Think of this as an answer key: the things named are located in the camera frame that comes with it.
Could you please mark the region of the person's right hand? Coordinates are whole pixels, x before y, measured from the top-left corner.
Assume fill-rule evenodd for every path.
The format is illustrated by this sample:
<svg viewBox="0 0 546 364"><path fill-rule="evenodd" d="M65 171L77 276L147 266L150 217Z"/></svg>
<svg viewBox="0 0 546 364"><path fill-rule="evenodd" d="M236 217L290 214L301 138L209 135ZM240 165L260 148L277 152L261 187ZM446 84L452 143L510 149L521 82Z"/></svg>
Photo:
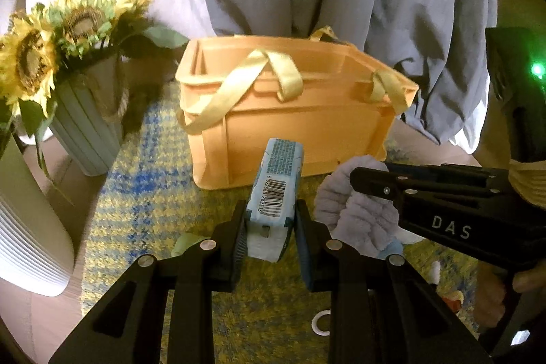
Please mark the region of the person's right hand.
<svg viewBox="0 0 546 364"><path fill-rule="evenodd" d="M545 306L545 262L534 269L516 274L512 289L519 294L538 291L540 306ZM477 289L474 305L474 319L480 327L492 328L503 318L506 286L502 283L495 267L480 261L477 265Z"/></svg>

